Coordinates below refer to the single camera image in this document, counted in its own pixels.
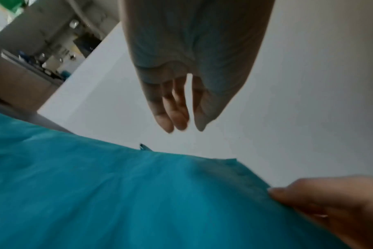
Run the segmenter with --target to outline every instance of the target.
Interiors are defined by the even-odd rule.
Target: white object
[[[245,87],[203,133],[155,123],[120,25],[39,113],[125,146],[238,158],[274,185],[373,175],[373,0],[277,1]]]

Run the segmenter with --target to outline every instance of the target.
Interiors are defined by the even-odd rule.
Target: blue object
[[[138,151],[0,115],[0,248],[342,249],[237,160]]]

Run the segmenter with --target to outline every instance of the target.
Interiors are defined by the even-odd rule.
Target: blue fabric
[[[138,151],[0,115],[0,248],[347,248],[237,160]]]

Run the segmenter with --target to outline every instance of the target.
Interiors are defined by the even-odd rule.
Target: white table
[[[39,113],[133,148],[238,158],[274,185],[373,175],[373,0],[359,2],[277,1],[248,82],[204,133],[155,123],[120,25]]]

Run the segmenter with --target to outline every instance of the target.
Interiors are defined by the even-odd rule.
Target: fingernail
[[[269,194],[280,194],[280,193],[283,193],[285,191],[285,188],[283,187],[270,187],[267,189],[267,192],[269,192]]]

